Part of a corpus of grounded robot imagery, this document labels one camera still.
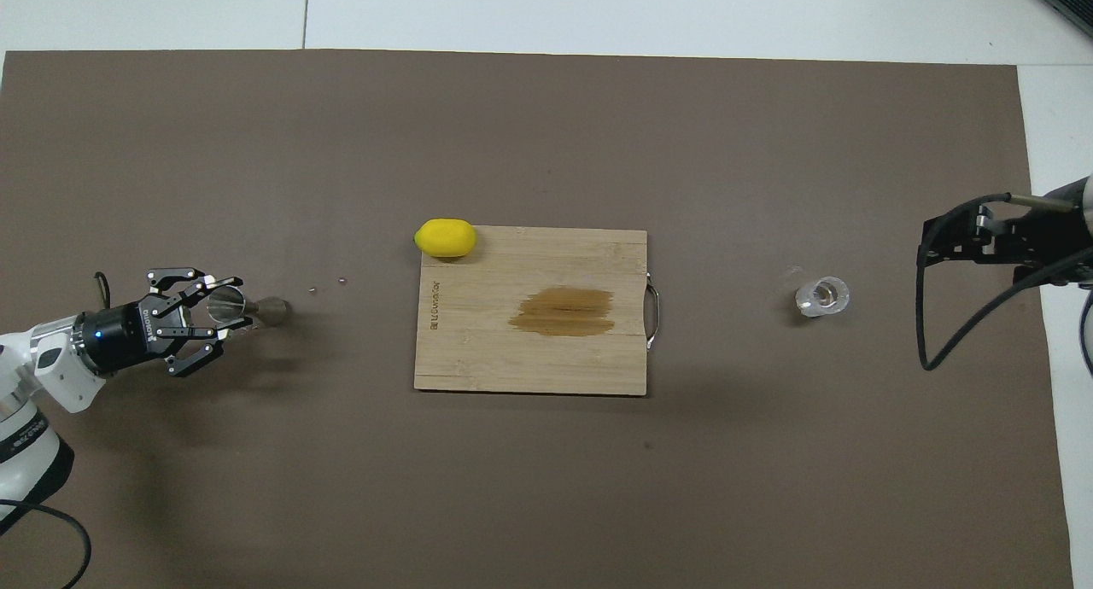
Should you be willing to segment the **wooden cutting board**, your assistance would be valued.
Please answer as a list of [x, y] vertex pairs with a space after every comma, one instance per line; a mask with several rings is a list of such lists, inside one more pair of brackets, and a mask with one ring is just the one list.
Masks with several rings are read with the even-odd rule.
[[647, 231], [475, 233], [465, 257], [421, 259], [418, 390], [646, 394]]

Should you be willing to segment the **yellow lemon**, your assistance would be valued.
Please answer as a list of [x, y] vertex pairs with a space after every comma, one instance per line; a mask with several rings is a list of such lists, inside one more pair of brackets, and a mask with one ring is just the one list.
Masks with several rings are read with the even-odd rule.
[[477, 232], [467, 220], [428, 219], [414, 232], [418, 250], [437, 259], [461, 258], [475, 250]]

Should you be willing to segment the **brown table mat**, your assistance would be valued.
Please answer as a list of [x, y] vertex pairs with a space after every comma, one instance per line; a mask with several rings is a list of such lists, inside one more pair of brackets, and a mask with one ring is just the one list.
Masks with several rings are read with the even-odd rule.
[[[0, 330], [150, 267], [280, 295], [56, 429], [84, 589], [1071, 585], [1039, 297], [919, 368], [924, 220], [1026, 191], [1016, 69], [295, 50], [11, 54]], [[412, 382], [430, 217], [645, 229], [639, 399]], [[850, 286], [808, 319], [796, 290]]]

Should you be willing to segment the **metal jigger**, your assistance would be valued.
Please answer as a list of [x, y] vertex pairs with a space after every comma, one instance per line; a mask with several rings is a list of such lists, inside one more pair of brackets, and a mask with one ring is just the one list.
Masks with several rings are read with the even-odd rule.
[[238, 287], [222, 286], [208, 295], [207, 313], [219, 323], [248, 318], [252, 323], [277, 327], [289, 319], [290, 305], [274, 296], [252, 301]]

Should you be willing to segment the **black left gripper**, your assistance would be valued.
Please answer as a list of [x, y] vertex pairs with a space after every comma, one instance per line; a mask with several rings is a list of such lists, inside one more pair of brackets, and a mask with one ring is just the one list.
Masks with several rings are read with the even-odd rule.
[[[224, 354], [228, 329], [211, 329], [211, 337], [191, 354], [179, 357], [180, 339], [162, 341], [158, 329], [189, 325], [189, 309], [216, 288], [240, 287], [240, 276], [218, 278], [200, 269], [151, 269], [146, 273], [146, 309], [133, 301], [122, 306], [81, 314], [81, 360], [90, 372], [110, 375], [153, 360], [167, 362], [171, 376], [190, 376]], [[152, 313], [169, 313], [161, 318]]]

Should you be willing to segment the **clear glass cup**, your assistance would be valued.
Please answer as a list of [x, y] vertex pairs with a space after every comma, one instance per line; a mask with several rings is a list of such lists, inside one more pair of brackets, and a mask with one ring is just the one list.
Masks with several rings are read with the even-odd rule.
[[797, 309], [808, 319], [844, 313], [850, 298], [850, 286], [838, 276], [812, 279], [795, 293]]

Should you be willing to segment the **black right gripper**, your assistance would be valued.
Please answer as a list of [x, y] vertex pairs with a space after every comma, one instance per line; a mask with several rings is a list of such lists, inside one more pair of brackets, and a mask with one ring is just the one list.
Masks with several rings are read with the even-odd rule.
[[976, 266], [996, 266], [1002, 259], [1014, 269], [1014, 285], [1067, 286], [1065, 273], [1044, 269], [1078, 252], [1089, 252], [1076, 266], [1093, 269], [1093, 229], [1088, 208], [1073, 205], [1069, 211], [1030, 209], [1019, 217], [1003, 219], [992, 247], [994, 212], [987, 205], [957, 207], [948, 214], [926, 220], [921, 232], [921, 264], [940, 266], [944, 261], [969, 261]]

